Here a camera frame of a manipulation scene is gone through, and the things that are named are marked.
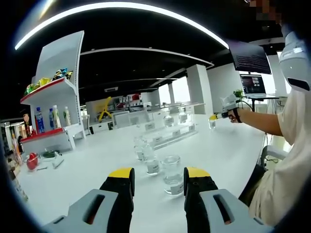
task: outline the black strap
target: black strap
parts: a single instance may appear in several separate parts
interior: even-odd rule
[[[240,119],[240,116],[239,116],[239,114],[238,114],[238,109],[237,109],[237,108],[234,108],[234,109],[233,109],[233,113],[234,113],[234,116],[235,116],[235,118],[237,119],[237,121],[238,121],[239,123],[242,123],[242,121],[241,121],[241,119]]]

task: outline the monitor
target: monitor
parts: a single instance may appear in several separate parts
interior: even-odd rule
[[[263,47],[241,41],[227,41],[235,70],[271,74]]]
[[[261,75],[241,74],[241,81],[244,93],[247,94],[266,94]]]

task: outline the person's hand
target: person's hand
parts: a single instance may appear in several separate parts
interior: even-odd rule
[[[241,120],[241,111],[242,110],[243,109],[239,109],[239,108],[237,109],[237,112],[239,114],[240,120]],[[235,116],[233,110],[229,111],[228,114],[229,114],[229,119],[230,119],[231,123],[238,123],[237,117]]]

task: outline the person's arm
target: person's arm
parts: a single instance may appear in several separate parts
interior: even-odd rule
[[[241,108],[238,108],[238,114],[240,120],[245,124],[248,124],[269,134],[283,136],[277,115],[256,113]],[[233,111],[229,112],[229,118],[233,123],[238,122]]]

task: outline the curved light strip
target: curved light strip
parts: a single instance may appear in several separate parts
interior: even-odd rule
[[[178,53],[178,52],[171,52],[171,51],[166,51],[166,50],[156,50],[156,49],[148,49],[148,48],[136,48],[136,47],[120,47],[120,48],[107,48],[107,49],[100,49],[100,50],[91,50],[91,51],[87,51],[87,52],[81,52],[81,56],[82,55],[87,55],[87,54],[91,54],[91,53],[96,53],[96,52],[107,52],[107,51],[119,51],[119,50],[139,50],[139,51],[151,51],[151,52],[162,52],[162,53],[168,53],[168,54],[173,54],[173,55],[177,55],[177,56],[182,56],[182,57],[187,57],[190,59],[194,59],[200,62],[204,62],[206,64],[209,64],[209,67],[207,68],[211,68],[214,66],[213,63],[202,60],[200,58],[197,57],[192,57],[189,55],[185,55],[182,53]]]
[[[133,9],[140,9],[140,10],[145,10],[145,11],[152,11],[156,12],[159,14],[163,14],[166,16],[173,17],[175,19],[178,19],[180,21],[183,21],[199,30],[202,32],[206,33],[210,37],[212,37],[214,40],[218,41],[220,44],[222,44],[224,47],[229,49],[228,44],[223,41],[219,36],[211,32],[210,30],[206,29],[205,27],[201,26],[200,24],[184,17],[179,14],[176,14],[172,11],[168,11],[159,7],[155,6],[149,6],[145,4],[140,4],[140,3],[132,3],[132,2],[100,2],[100,3],[94,3],[94,4],[89,4],[89,5],[84,5],[84,6],[79,6],[76,8],[72,8],[70,10],[64,11],[62,13],[59,13],[58,15],[55,15],[46,21],[40,23],[38,26],[36,26],[34,29],[32,29],[30,32],[28,32],[15,46],[15,50],[18,50],[18,48],[24,44],[30,37],[32,37],[34,34],[36,34],[38,31],[41,29],[45,28],[49,24],[62,19],[66,16],[73,15],[75,13],[83,12],[83,11],[88,11],[88,10],[94,10],[94,9],[101,9],[101,8],[133,8]]]

